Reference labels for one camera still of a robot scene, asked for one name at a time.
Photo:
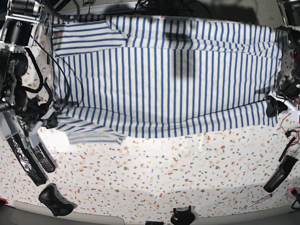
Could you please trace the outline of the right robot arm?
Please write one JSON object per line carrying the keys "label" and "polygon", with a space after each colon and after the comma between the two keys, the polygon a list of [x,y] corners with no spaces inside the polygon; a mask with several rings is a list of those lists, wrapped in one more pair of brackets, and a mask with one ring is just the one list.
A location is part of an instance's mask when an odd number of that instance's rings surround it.
{"label": "right robot arm", "polygon": [[[47,0],[10,0],[0,31],[0,134],[4,140],[19,135],[27,149],[40,144],[38,130],[55,115],[53,92],[31,51]],[[39,84],[23,85],[22,76],[32,62]]]}

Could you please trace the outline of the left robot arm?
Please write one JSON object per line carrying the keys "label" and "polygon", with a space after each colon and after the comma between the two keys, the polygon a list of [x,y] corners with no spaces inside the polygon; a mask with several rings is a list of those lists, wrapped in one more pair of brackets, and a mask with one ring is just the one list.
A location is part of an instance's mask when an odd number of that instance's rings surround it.
{"label": "left robot arm", "polygon": [[292,67],[279,73],[275,88],[269,92],[266,114],[269,118],[287,113],[292,121],[300,121],[300,2],[278,0],[285,25],[281,36],[284,51],[293,59]]}

